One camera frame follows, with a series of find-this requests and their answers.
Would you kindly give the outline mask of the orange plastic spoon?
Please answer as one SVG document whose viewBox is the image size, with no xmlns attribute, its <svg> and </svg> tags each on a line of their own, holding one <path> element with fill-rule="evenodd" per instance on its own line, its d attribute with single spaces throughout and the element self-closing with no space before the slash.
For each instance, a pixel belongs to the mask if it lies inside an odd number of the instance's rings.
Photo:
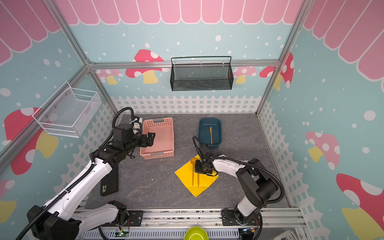
<svg viewBox="0 0 384 240">
<path fill-rule="evenodd" d="M 192 158 L 190 160 L 190 163 L 192 165 L 192 186 L 195 187 L 196 186 L 196 178 L 195 178 L 195 164 L 196 164 L 196 161 L 197 161 L 197 158 Z"/>
</svg>

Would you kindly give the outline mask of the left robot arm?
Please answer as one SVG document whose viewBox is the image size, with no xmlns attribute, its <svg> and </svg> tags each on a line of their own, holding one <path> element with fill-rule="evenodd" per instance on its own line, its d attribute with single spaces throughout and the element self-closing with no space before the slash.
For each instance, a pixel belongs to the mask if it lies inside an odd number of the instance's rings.
<svg viewBox="0 0 384 240">
<path fill-rule="evenodd" d="M 154 133 L 143 133 L 143 120 L 135 116 L 132 108 L 118 111 L 110 135 L 89 154 L 90 161 L 86 167 L 54 198 L 28 211 L 29 223 L 17 239 L 21 240 L 27 232 L 32 232 L 39 240 L 74 240 L 104 224 L 118 227 L 130 224 L 127 206 L 118 201 L 109 201 L 79 215 L 75 215 L 75 211 L 98 183 L 102 184 L 102 195 L 116 193 L 119 190 L 119 163 L 126 157 L 133 158 L 136 148 L 151 147 L 155 136 Z"/>
</svg>

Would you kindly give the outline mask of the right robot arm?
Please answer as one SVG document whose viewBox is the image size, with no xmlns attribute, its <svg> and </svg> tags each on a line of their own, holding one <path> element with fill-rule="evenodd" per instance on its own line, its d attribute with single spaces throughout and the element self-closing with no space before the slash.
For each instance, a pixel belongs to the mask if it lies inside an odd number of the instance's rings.
<svg viewBox="0 0 384 240">
<path fill-rule="evenodd" d="M 214 154 L 196 136 L 193 137 L 193 143 L 199 156 L 194 162 L 195 173 L 209 177 L 224 173 L 235 177 L 245 194 L 233 210 L 222 210 L 223 225 L 260 226 L 262 217 L 256 216 L 260 209 L 280 202 L 285 196 L 284 186 L 279 178 L 265 169 L 256 158 L 244 162 Z"/>
</svg>

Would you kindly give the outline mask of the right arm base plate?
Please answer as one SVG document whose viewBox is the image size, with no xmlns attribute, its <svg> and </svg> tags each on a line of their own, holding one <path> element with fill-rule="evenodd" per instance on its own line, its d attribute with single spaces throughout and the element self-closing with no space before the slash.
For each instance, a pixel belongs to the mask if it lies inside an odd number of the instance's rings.
<svg viewBox="0 0 384 240">
<path fill-rule="evenodd" d="M 261 226 L 261 213 L 252 212 L 248 217 L 244 217 L 238 210 L 224 208 L 221 211 L 223 226 Z"/>
</svg>

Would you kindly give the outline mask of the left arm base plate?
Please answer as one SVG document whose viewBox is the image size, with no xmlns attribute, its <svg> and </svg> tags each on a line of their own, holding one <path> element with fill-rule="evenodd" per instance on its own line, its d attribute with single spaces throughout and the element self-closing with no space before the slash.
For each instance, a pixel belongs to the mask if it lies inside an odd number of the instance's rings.
<svg viewBox="0 0 384 240">
<path fill-rule="evenodd" d="M 119 211 L 112 222 L 118 227 L 140 227 L 143 220 L 143 211 Z"/>
</svg>

